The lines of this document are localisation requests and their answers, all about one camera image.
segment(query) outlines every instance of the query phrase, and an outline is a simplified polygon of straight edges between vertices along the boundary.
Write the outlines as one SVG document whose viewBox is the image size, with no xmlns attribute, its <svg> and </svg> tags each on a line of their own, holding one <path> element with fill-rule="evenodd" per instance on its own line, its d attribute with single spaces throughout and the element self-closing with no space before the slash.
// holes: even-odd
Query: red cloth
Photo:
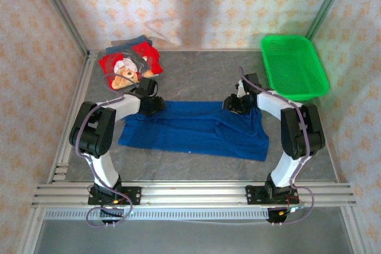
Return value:
<svg viewBox="0 0 381 254">
<path fill-rule="evenodd" d="M 154 74 L 160 74 L 163 72 L 163 68 L 161 68 L 159 63 L 159 52 L 152 46 L 149 45 L 148 42 L 143 42 L 138 45 L 135 45 L 132 47 L 132 49 L 140 56 L 140 57 L 147 57 L 147 67 L 154 73 Z M 100 61 L 99 65 L 101 66 L 103 72 L 105 74 L 113 73 L 114 72 L 114 66 L 117 61 L 123 60 L 124 56 L 121 52 L 111 55 L 104 56 Z M 138 75 L 138 79 L 141 80 L 142 76 L 140 73 L 136 73 Z M 114 76 L 109 76 L 107 78 L 107 82 L 110 88 L 111 83 L 114 80 Z"/>
</svg>

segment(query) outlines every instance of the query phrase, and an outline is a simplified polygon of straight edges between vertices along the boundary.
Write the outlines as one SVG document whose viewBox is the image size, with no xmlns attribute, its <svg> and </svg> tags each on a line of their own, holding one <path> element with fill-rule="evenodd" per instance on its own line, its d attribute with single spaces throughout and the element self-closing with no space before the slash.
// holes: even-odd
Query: metal frame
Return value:
<svg viewBox="0 0 381 254">
<path fill-rule="evenodd" d="M 334 1 L 335 0 L 324 0 L 321 4 L 314 21 L 312 22 L 310 28 L 307 31 L 307 34 L 305 35 L 305 37 L 309 38 L 309 40 L 312 40 L 313 37 L 316 35 L 318 29 L 320 28 L 321 24 L 323 24 L 323 21 L 326 18 L 328 11 L 333 5 Z"/>
<path fill-rule="evenodd" d="M 17 253 L 34 252 L 44 219 L 84 220 L 85 213 L 91 208 L 87 205 L 87 187 L 91 184 L 57 182 L 39 185 Z M 200 220 L 216 214 L 218 219 L 266 219 L 267 208 L 273 207 L 246 204 L 245 186 L 263 185 L 257 181 L 140 181 L 123 184 L 142 187 L 141 205 L 135 206 L 132 219 Z M 372 253 L 349 184 L 334 181 L 299 181 L 298 184 L 308 186 L 314 192 L 316 207 L 341 208 L 354 253 Z M 305 190 L 300 190 L 299 195 L 307 205 L 311 203 Z M 94 215 L 92 219 L 99 219 L 99 216 Z"/>
<path fill-rule="evenodd" d="M 99 51 L 88 51 L 78 30 L 65 9 L 62 0 L 51 0 L 66 28 L 72 35 L 81 53 L 86 56 L 76 89 L 71 101 L 70 112 L 60 138 L 60 144 L 54 157 L 54 163 L 47 184 L 39 185 L 33 198 L 32 207 L 21 237 L 17 253 L 33 253 L 45 219 L 84 219 L 83 214 L 90 209 L 87 205 L 88 185 L 92 182 L 66 182 L 66 172 L 70 158 L 71 146 L 68 143 L 70 126 L 73 125 L 80 103 L 84 101 L 92 68 Z M 324 0 L 306 37 L 312 39 L 324 21 L 335 0 Z M 254 181 L 139 181 L 125 182 L 124 185 L 141 186 L 141 205 L 135 207 L 131 219 L 157 219 L 158 213 L 173 219 L 189 219 L 181 217 L 185 211 L 204 213 L 220 213 L 221 216 L 232 215 L 227 219 L 265 218 L 267 208 L 273 205 L 248 206 L 245 186 L 263 185 Z M 364 226 L 359 217 L 351 187 L 347 183 L 337 181 L 299 181 L 297 184 L 308 186 L 315 195 L 316 207 L 340 207 L 346 229 L 354 253 L 372 253 L 366 237 Z M 311 198 L 304 190 L 299 191 L 300 198 L 311 203 Z"/>
<path fill-rule="evenodd" d="M 133 181 L 124 186 L 142 188 L 136 208 L 271 208 L 274 205 L 248 206 L 245 186 L 263 186 L 258 181 Z M 351 186 L 333 181 L 299 181 L 315 196 L 316 207 L 353 206 L 356 204 Z M 32 207 L 91 208 L 88 186 L 92 182 L 43 184 L 37 187 Z M 311 196 L 299 190 L 300 198 L 309 205 Z"/>
<path fill-rule="evenodd" d="M 76 83 L 76 89 L 71 99 L 69 113 L 60 137 L 60 142 L 58 144 L 58 148 L 53 159 L 53 164 L 49 172 L 47 181 L 48 184 L 53 183 L 56 180 L 65 180 L 71 151 L 71 145 L 68 142 L 70 128 L 73 126 L 80 105 L 85 99 L 91 72 L 97 57 L 98 52 L 90 51 L 89 56 L 85 59 L 85 63 L 83 64 L 82 70 L 78 77 L 78 81 Z"/>
</svg>

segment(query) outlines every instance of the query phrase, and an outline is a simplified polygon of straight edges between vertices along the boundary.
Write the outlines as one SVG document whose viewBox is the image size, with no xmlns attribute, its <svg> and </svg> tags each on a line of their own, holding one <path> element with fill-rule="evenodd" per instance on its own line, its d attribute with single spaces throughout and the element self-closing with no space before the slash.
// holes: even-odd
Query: black mounting plate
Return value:
<svg viewBox="0 0 381 254">
<path fill-rule="evenodd" d="M 141 187 L 124 187 L 123 186 L 121 187 L 120 192 L 127 195 L 131 199 L 133 205 L 140 205 L 140 199 L 142 197 Z M 121 203 L 110 204 L 110 205 L 118 206 L 118 205 L 129 205 L 129 204 L 130 203 L 124 199 L 122 200 Z M 94 187 L 91 187 L 90 189 L 88 205 L 104 205 L 102 203 L 101 198 L 99 197 L 99 194 L 95 191 Z"/>
<path fill-rule="evenodd" d="M 287 205 L 287 196 L 276 196 L 269 198 L 264 186 L 246 186 L 246 199 L 248 205 Z M 293 196 L 299 197 L 298 191 L 293 190 Z M 298 205 L 299 199 L 290 197 L 290 205 Z"/>
</svg>

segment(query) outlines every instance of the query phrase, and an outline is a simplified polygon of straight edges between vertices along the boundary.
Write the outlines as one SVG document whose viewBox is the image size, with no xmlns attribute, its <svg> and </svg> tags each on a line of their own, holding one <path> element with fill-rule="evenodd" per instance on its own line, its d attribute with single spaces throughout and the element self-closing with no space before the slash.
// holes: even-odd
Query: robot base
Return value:
<svg viewBox="0 0 381 254">
<path fill-rule="evenodd" d="M 271 188 L 270 183 L 265 186 L 246 186 L 248 205 L 298 205 L 298 192 L 291 187 Z M 269 223 L 283 223 L 288 214 L 287 208 L 268 209 Z"/>
<path fill-rule="evenodd" d="M 140 205 L 140 199 L 142 194 L 141 187 L 129 187 L 122 186 L 120 177 L 113 187 L 114 190 L 124 193 L 128 196 L 133 205 Z M 118 205 L 130 205 L 130 203 L 123 197 L 114 194 L 106 188 L 94 184 L 89 190 L 88 205 L 102 205 L 102 206 L 118 206 Z"/>
</svg>

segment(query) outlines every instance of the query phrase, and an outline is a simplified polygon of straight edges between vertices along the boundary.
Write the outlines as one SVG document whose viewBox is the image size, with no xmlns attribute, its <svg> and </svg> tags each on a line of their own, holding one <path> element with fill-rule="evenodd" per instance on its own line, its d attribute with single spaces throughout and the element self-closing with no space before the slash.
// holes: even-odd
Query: floral wallpaper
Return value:
<svg viewBox="0 0 381 254">
<path fill-rule="evenodd" d="M 146 34 L 158 48 L 259 48 L 306 34 L 323 0 L 63 0 L 88 49 Z"/>
<path fill-rule="evenodd" d="M 329 145 L 381 253 L 381 1 L 336 0 L 315 43 L 332 86 L 321 98 Z"/>
<path fill-rule="evenodd" d="M 83 58 L 50 0 L 0 0 L 0 253 L 46 183 Z"/>
</svg>

